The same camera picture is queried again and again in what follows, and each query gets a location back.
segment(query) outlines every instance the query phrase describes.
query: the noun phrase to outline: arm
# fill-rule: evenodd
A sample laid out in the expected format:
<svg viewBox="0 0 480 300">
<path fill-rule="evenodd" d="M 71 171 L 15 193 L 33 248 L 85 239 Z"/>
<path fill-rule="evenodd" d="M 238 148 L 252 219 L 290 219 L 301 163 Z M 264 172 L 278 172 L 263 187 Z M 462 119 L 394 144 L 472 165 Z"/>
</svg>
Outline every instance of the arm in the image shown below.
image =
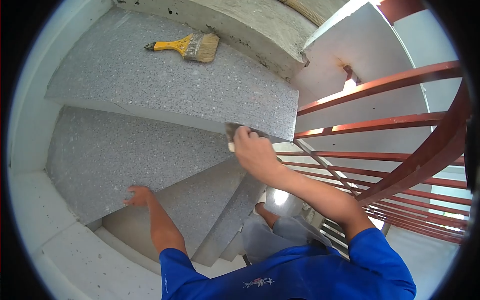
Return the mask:
<svg viewBox="0 0 480 300">
<path fill-rule="evenodd" d="M 282 165 L 268 139 L 260 138 L 248 127 L 242 126 L 235 133 L 234 143 L 240 164 L 250 174 L 266 185 L 301 198 L 315 211 L 338 223 L 347 240 L 374 227 L 355 198 Z"/>
<path fill-rule="evenodd" d="M 124 200 L 123 203 L 135 206 L 148 206 L 150 212 L 150 237 L 158 253 L 164 249 L 174 248 L 187 255 L 185 249 L 185 240 L 178 228 L 168 216 L 165 209 L 158 202 L 155 195 L 145 186 L 131 186 L 129 192 L 135 192 L 135 195 Z"/>
</svg>

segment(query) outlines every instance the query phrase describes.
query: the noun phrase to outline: concrete ledge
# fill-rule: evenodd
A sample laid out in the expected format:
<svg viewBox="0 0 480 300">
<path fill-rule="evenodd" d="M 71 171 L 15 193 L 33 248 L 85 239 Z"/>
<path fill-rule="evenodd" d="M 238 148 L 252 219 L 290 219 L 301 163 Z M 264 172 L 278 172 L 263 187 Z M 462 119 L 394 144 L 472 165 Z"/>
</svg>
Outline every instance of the concrete ledge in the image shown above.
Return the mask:
<svg viewBox="0 0 480 300">
<path fill-rule="evenodd" d="M 317 26 L 277 0 L 125 0 L 126 10 L 167 17 L 208 33 L 278 74 L 292 78 L 307 62 L 301 55 Z"/>
</svg>

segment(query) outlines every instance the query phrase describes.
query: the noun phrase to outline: concrete wall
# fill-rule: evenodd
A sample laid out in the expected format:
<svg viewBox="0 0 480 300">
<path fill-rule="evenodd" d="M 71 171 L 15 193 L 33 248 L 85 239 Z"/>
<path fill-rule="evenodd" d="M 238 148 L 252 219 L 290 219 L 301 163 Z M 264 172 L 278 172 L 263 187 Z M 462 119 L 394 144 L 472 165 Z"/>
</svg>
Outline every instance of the concrete wall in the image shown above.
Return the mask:
<svg viewBox="0 0 480 300">
<path fill-rule="evenodd" d="M 415 300 L 427 300 L 447 272 L 458 245 L 391 226 L 386 239 L 417 285 Z"/>
</svg>

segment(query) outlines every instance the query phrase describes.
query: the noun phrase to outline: terrazzo stair tread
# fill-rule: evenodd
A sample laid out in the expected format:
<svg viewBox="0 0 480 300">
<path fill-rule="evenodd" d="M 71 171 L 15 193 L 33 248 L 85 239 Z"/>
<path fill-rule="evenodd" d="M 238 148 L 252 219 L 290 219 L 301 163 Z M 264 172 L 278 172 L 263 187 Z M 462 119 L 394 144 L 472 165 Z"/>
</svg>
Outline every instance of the terrazzo stair tread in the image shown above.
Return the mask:
<svg viewBox="0 0 480 300">
<path fill-rule="evenodd" d="M 225 250 L 223 250 L 222 254 L 220 255 L 220 258 L 231 262 L 242 251 L 244 251 L 243 240 L 242 240 L 240 231 L 237 231 L 232 241 L 228 244 Z"/>
<path fill-rule="evenodd" d="M 88 224 L 124 207 L 133 184 L 157 191 L 233 157 L 225 136 L 156 120 L 64 107 L 47 174 Z"/>
<path fill-rule="evenodd" d="M 245 170 L 235 157 L 155 193 L 185 239 L 191 257 L 238 188 Z M 150 239 L 148 208 L 127 206 L 103 218 L 103 227 L 144 256 L 158 262 Z"/>
<path fill-rule="evenodd" d="M 218 220 L 192 256 L 192 261 L 212 266 L 235 237 L 266 185 L 246 174 Z"/>
<path fill-rule="evenodd" d="M 292 141 L 298 91 L 263 65 L 221 42 L 211 63 L 144 49 L 192 32 L 164 17 L 114 7 L 62 60 L 45 98 L 218 133 L 225 122 L 238 122 L 273 142 Z"/>
</svg>

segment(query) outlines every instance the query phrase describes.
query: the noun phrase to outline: right hand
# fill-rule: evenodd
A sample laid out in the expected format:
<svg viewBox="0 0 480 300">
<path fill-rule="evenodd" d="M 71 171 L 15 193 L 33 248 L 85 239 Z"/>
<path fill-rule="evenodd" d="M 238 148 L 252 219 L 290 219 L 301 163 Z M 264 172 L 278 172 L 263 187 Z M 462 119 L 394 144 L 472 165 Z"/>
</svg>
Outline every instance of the right hand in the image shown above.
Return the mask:
<svg viewBox="0 0 480 300">
<path fill-rule="evenodd" d="M 133 195 L 133 197 L 129 200 L 123 200 L 123 203 L 126 205 L 147 206 L 147 200 L 149 198 L 155 199 L 155 195 L 146 186 L 132 185 L 127 188 L 127 191 L 134 192 L 135 195 Z"/>
<path fill-rule="evenodd" d="M 259 137 L 247 126 L 241 126 L 235 132 L 233 143 L 242 167 L 266 185 L 281 188 L 283 175 L 289 169 L 277 160 L 269 139 Z"/>
</svg>

